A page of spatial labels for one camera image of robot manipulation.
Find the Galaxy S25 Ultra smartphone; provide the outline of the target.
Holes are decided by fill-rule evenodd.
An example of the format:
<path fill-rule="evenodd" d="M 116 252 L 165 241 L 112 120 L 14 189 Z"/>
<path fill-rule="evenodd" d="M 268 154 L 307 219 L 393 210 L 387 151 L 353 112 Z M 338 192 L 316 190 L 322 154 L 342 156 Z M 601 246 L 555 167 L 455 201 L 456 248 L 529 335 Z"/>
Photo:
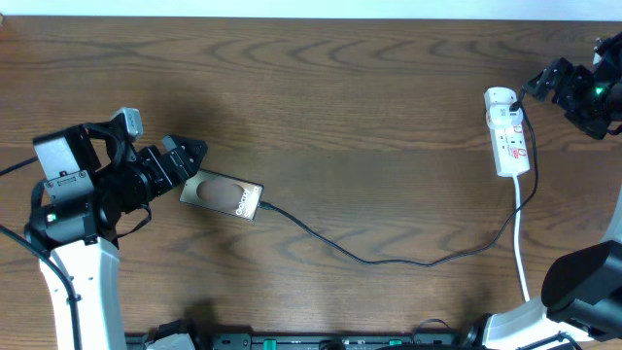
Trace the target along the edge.
<path fill-rule="evenodd" d="M 261 184 L 199 169 L 186 180 L 180 201 L 245 221 L 253 221 L 264 190 Z"/>

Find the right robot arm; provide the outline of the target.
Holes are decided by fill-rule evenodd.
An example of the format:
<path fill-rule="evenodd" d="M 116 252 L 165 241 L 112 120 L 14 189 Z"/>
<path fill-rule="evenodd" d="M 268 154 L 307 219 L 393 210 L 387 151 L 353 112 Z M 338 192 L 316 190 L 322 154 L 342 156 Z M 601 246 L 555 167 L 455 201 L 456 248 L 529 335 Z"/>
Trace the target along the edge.
<path fill-rule="evenodd" d="M 531 130 L 526 95 L 550 99 L 566 119 L 595 140 L 621 132 L 621 37 L 600 40 L 594 67 L 560 57 L 519 92 L 490 87 L 484 93 L 497 173 L 516 180 L 536 166 L 536 149 L 526 148 Z M 605 342 L 621 335 L 621 212 L 616 210 L 602 240 L 557 259 L 538 297 L 515 309 L 485 316 L 467 333 L 472 349 L 555 349 L 581 342 Z"/>

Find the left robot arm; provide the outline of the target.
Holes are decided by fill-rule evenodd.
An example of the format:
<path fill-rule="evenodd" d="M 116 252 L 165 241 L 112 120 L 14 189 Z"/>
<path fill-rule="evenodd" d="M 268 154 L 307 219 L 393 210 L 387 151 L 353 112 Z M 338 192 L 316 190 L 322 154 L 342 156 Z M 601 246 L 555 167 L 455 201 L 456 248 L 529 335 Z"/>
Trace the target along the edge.
<path fill-rule="evenodd" d="M 24 229 L 42 252 L 61 349 L 124 349 L 117 224 L 194 176 L 208 146 L 167 135 L 166 151 L 137 151 L 112 122 L 84 123 L 33 141 L 46 178 Z"/>

